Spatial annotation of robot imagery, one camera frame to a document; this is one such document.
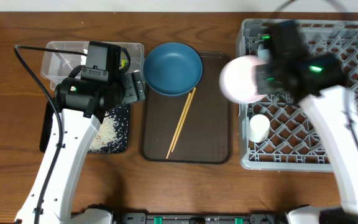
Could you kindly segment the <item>yellow green snack wrapper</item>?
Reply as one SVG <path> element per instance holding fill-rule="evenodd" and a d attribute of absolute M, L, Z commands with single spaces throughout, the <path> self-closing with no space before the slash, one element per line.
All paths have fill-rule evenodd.
<path fill-rule="evenodd" d="M 120 69 L 124 69 L 128 64 L 128 60 L 127 59 L 121 59 L 121 66 Z"/>

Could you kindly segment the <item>white bowl with food scraps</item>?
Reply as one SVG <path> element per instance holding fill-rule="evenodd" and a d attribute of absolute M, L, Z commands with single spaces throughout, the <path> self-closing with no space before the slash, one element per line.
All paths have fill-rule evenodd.
<path fill-rule="evenodd" d="M 265 64 L 256 56 L 246 55 L 235 58 L 221 70 L 219 86 L 223 95 L 234 103 L 248 104 L 260 101 L 265 95 L 257 93 L 257 65 Z"/>

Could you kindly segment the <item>dark blue plate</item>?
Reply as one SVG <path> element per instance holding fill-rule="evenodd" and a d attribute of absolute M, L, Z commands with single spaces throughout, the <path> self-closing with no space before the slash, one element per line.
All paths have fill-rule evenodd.
<path fill-rule="evenodd" d="M 143 67 L 148 86 L 166 96 L 180 96 L 201 80 L 200 55 L 189 45 L 169 42 L 157 46 L 146 56 Z"/>

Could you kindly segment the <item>white cup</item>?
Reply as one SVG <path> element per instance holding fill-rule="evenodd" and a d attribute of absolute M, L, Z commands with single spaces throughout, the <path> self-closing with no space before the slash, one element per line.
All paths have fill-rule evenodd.
<path fill-rule="evenodd" d="M 252 142 L 263 142 L 268 138 L 270 131 L 270 121 L 262 114 L 256 114 L 249 121 L 250 134 L 249 140 Z"/>

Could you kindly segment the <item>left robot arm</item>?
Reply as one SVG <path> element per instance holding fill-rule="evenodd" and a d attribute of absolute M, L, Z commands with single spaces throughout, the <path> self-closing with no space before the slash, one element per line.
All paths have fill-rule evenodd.
<path fill-rule="evenodd" d="M 104 123 L 86 118 L 76 110 L 63 110 L 63 130 L 52 122 L 50 139 L 35 183 L 16 223 L 114 223 L 113 212 L 92 205 L 73 216 L 75 189 L 88 151 L 126 149 L 129 139 L 129 108 L 108 113 Z"/>

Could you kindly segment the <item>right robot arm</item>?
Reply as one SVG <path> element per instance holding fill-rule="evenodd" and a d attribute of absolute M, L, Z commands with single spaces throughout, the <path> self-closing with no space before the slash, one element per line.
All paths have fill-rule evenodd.
<path fill-rule="evenodd" d="M 251 70 L 258 93 L 291 94 L 328 155 L 341 206 L 320 211 L 318 223 L 358 223 L 358 109 L 338 59 L 333 54 L 282 59 Z"/>

